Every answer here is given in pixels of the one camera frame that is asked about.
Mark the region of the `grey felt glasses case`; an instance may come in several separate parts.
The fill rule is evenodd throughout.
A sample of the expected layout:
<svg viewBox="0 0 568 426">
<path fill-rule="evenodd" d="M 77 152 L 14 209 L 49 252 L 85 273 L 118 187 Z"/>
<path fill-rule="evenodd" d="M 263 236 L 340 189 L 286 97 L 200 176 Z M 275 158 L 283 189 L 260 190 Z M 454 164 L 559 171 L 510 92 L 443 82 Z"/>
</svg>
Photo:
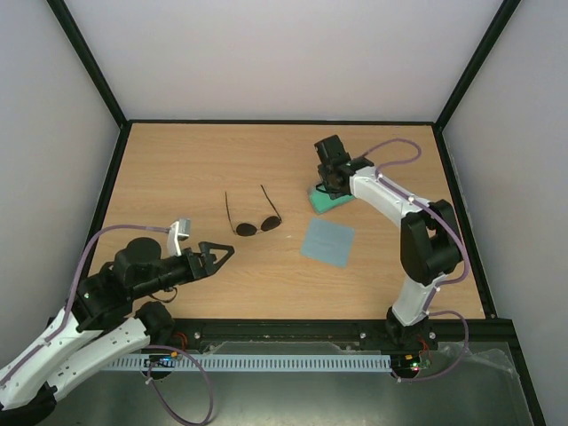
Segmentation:
<svg viewBox="0 0 568 426">
<path fill-rule="evenodd" d="M 317 215 L 324 214 L 331 209 L 335 209 L 354 200 L 352 195 L 343 195 L 339 198 L 332 199 L 329 194 L 319 191 L 316 186 L 311 187 L 307 193 L 312 209 Z"/>
</svg>

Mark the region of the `black round sunglasses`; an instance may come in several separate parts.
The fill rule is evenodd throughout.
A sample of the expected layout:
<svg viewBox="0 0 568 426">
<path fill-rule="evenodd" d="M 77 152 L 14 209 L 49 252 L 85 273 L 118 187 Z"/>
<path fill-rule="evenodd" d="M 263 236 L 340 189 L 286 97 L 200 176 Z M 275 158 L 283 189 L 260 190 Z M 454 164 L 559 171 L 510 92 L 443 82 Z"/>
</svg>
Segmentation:
<svg viewBox="0 0 568 426">
<path fill-rule="evenodd" d="M 231 231 L 234 235 L 239 237 L 253 237 L 260 233 L 267 233 L 279 228 L 283 223 L 282 215 L 277 210 L 275 204 L 273 203 L 271 197 L 267 193 L 267 190 L 264 185 L 260 185 L 261 191 L 267 203 L 270 205 L 272 209 L 272 214 L 267 215 L 262 222 L 254 222 L 254 221 L 240 221 L 236 223 L 233 220 L 230 199 L 228 192 L 224 193 L 224 201 L 225 201 L 225 213 L 227 217 L 228 224 L 231 228 Z"/>
</svg>

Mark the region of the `blue cleaning cloth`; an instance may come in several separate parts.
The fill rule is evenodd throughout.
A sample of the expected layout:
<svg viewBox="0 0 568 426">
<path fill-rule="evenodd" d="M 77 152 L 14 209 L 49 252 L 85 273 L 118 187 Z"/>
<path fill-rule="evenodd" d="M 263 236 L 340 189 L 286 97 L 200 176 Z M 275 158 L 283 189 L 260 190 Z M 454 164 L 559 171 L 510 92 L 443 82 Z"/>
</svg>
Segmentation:
<svg viewBox="0 0 568 426">
<path fill-rule="evenodd" d="M 313 218 L 307 228 L 301 254 L 322 263 L 346 268 L 355 230 L 327 220 Z"/>
</svg>

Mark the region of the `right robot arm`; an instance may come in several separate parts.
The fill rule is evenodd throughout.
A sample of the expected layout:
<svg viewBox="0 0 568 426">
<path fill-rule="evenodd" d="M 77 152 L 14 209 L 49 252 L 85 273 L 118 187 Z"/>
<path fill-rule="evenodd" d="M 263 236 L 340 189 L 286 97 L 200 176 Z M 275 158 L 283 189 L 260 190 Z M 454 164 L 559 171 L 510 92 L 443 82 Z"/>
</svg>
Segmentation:
<svg viewBox="0 0 568 426">
<path fill-rule="evenodd" d="M 412 146 L 412 157 L 374 164 L 368 156 L 382 147 Z M 386 338 L 395 348 L 407 347 L 424 330 L 434 313 L 431 302 L 447 285 L 469 274 L 469 258 L 459 235 L 449 201 L 429 201 L 386 176 L 385 170 L 417 161 L 422 148 L 410 139 L 383 141 L 362 155 L 351 157 L 342 140 L 333 135 L 316 142 L 319 183 L 312 190 L 331 201 L 361 200 L 387 217 L 399 229 L 399 258 L 405 280 L 385 320 Z"/>
</svg>

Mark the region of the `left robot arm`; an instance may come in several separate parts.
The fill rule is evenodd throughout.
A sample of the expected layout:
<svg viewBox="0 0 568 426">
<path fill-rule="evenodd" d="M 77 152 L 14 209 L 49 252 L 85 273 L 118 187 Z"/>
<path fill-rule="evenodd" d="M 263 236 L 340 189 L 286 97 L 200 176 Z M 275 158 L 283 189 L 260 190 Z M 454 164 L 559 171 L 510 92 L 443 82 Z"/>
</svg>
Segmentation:
<svg viewBox="0 0 568 426">
<path fill-rule="evenodd" d="M 136 300 L 214 275 L 233 255 L 230 245 L 202 241 L 162 257 L 160 244 L 142 237 L 118 251 L 98 273 L 81 280 L 69 311 L 61 310 L 1 376 L 1 423 L 36 425 L 78 384 L 123 355 L 164 345 L 175 321 L 166 306 Z"/>
</svg>

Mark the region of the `left green circuit board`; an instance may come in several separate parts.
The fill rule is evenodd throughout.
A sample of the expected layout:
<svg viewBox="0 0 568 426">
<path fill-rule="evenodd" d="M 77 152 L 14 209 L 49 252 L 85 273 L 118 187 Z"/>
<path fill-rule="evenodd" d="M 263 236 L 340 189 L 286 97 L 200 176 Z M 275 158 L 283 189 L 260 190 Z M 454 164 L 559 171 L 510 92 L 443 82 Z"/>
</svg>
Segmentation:
<svg viewBox="0 0 568 426">
<path fill-rule="evenodd" d="M 153 352 L 148 355 L 148 360 L 150 363 L 157 362 L 160 364 L 169 365 L 180 361 L 183 355 L 178 351 L 166 351 L 166 352 Z"/>
</svg>

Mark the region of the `green circuit board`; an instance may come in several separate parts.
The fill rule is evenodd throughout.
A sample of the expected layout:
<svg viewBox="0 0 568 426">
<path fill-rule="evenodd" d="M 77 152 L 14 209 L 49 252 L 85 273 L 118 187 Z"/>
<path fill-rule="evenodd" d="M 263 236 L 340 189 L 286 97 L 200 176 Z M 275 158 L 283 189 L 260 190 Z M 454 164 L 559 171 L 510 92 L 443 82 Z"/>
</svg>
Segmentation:
<svg viewBox="0 0 568 426">
<path fill-rule="evenodd" d="M 428 369 L 432 364 L 432 353 L 430 351 L 419 351 L 413 354 L 407 354 L 403 356 L 401 361 L 401 366 L 404 369 L 409 369 L 414 372 L 418 372 L 423 369 Z"/>
<path fill-rule="evenodd" d="M 183 355 L 178 351 L 166 351 L 166 352 L 153 352 L 148 355 L 148 360 L 150 363 L 157 362 L 160 364 L 169 365 L 180 361 Z"/>
</svg>

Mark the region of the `right green circuit board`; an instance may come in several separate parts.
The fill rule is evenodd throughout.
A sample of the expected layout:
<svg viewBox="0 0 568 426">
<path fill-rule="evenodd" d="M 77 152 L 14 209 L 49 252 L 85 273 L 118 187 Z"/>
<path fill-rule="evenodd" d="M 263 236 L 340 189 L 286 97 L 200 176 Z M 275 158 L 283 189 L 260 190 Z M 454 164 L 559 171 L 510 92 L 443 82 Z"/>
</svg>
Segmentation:
<svg viewBox="0 0 568 426">
<path fill-rule="evenodd" d="M 430 351 L 419 351 L 413 354 L 407 354 L 403 356 L 401 361 L 401 366 L 404 369 L 409 369 L 414 372 L 418 372 L 423 369 L 428 369 L 432 364 L 432 353 Z"/>
</svg>

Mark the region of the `black aluminium frame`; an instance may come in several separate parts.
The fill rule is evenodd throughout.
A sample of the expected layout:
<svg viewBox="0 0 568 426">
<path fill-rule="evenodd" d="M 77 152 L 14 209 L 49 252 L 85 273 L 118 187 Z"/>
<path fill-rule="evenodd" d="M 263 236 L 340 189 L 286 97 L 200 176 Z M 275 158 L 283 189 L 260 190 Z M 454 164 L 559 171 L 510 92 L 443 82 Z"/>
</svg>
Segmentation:
<svg viewBox="0 0 568 426">
<path fill-rule="evenodd" d="M 390 135 L 422 143 L 390 177 L 449 194 L 435 121 L 495 1 L 4 1 L 1 4 L 1 360 L 65 302 L 83 247 L 111 258 L 137 225 L 192 221 L 232 244 L 178 312 L 207 318 L 368 319 L 398 291 L 395 227 L 365 204 L 347 269 L 300 252 L 314 143 L 352 154 Z M 233 220 L 282 225 L 253 237 Z M 348 272 L 355 277 L 349 280 Z"/>
</svg>

